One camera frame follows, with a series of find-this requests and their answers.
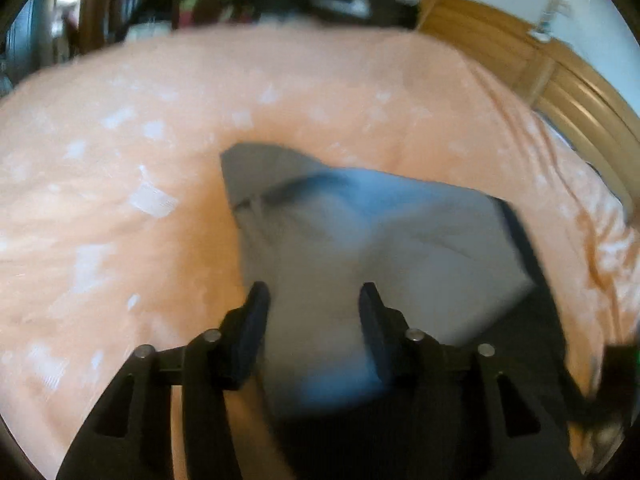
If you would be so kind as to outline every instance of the gray fabric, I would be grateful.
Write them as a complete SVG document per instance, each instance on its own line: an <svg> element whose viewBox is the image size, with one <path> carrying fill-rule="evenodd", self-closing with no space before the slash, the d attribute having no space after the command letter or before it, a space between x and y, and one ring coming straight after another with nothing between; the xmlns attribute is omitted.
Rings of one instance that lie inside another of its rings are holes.
<svg viewBox="0 0 640 480"><path fill-rule="evenodd" d="M330 168L265 144L235 145L222 169L245 284L264 281L272 295L261 371L277 417L381 391L358 317L362 283L447 344L532 288L501 212L480 192Z"/></svg>

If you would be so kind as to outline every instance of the metal rivet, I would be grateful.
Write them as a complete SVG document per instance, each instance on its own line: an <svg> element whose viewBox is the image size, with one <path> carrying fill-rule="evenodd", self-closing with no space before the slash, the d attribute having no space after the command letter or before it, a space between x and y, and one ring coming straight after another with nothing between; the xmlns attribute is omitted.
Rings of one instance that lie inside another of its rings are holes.
<svg viewBox="0 0 640 480"><path fill-rule="evenodd" d="M202 338L207 343L217 343L218 341L220 341L221 337L222 334L217 328L210 328L209 330L206 330L202 333Z"/></svg>
<svg viewBox="0 0 640 480"><path fill-rule="evenodd" d="M495 355L495 348L489 343L482 343L478 345L478 353L484 357L493 357Z"/></svg>
<svg viewBox="0 0 640 480"><path fill-rule="evenodd" d="M413 341L414 343L417 343L424 339L424 332L419 328L409 328L404 333L404 337L407 338L409 341Z"/></svg>
<svg viewBox="0 0 640 480"><path fill-rule="evenodd" d="M156 351L151 345L140 345L133 351L133 355L135 355L139 359L144 359L145 357L149 357Z"/></svg>

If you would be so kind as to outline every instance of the bedsheet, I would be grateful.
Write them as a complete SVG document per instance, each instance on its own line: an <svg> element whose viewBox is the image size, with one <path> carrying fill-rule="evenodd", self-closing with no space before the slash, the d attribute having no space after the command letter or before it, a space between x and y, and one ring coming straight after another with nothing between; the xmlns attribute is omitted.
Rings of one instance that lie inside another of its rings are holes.
<svg viewBox="0 0 640 480"><path fill-rule="evenodd" d="M220 169L240 140L510 202L585 392L604 343L635 332L640 238L622 206L450 46L409 32L238 27L114 47L0 102L0 413L47 478L137 345L184 344L241 303ZM244 477L291 478L255 383L227 399ZM575 431L572 451L588 462Z"/></svg>

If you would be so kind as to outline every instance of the wooden headboard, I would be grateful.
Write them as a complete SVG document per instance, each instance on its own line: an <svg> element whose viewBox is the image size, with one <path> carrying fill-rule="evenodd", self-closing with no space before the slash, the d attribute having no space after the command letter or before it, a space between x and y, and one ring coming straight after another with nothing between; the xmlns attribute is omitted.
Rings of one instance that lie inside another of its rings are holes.
<svg viewBox="0 0 640 480"><path fill-rule="evenodd" d="M640 118L600 74L533 25L471 0L422 0L417 29L465 52L549 121L622 201L640 210Z"/></svg>

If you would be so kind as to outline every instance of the mattress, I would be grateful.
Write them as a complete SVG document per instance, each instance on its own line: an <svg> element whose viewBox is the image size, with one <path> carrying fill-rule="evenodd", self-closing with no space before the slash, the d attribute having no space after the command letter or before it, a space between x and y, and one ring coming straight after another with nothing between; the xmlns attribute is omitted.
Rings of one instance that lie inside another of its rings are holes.
<svg viewBox="0 0 640 480"><path fill-rule="evenodd" d="M636 331L640 237L620 202L492 74L426 36L191 31L39 73L0 124L0 413L49 479L137 345L183 345L241 304L220 153L242 140L510 202L585 393L603 345ZM255 383L227 401L244 477L292 478ZM583 463L587 444L572 431Z"/></svg>

